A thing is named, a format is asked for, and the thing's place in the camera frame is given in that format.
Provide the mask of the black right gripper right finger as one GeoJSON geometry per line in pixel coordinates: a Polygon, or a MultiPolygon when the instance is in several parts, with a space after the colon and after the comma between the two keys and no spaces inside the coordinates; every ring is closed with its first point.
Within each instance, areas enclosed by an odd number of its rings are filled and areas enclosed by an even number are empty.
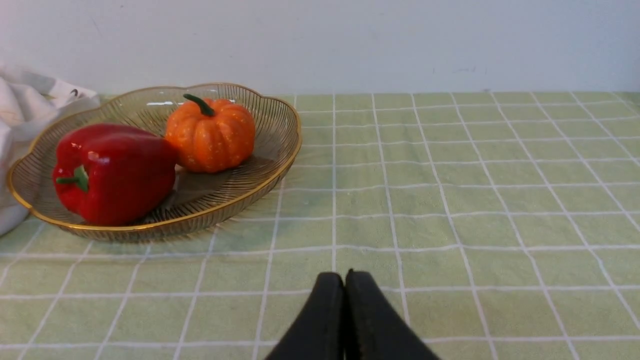
{"type": "Polygon", "coordinates": [[[438,360],[395,311],[369,272],[350,269],[345,295],[346,360],[438,360]]]}

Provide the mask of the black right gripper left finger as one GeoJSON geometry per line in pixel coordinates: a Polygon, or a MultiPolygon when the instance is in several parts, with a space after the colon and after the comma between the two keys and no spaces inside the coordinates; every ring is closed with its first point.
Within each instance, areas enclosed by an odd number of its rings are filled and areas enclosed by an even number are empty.
{"type": "Polygon", "coordinates": [[[267,360],[342,360],[345,286],[335,272],[317,275],[306,303],[267,360]]]}

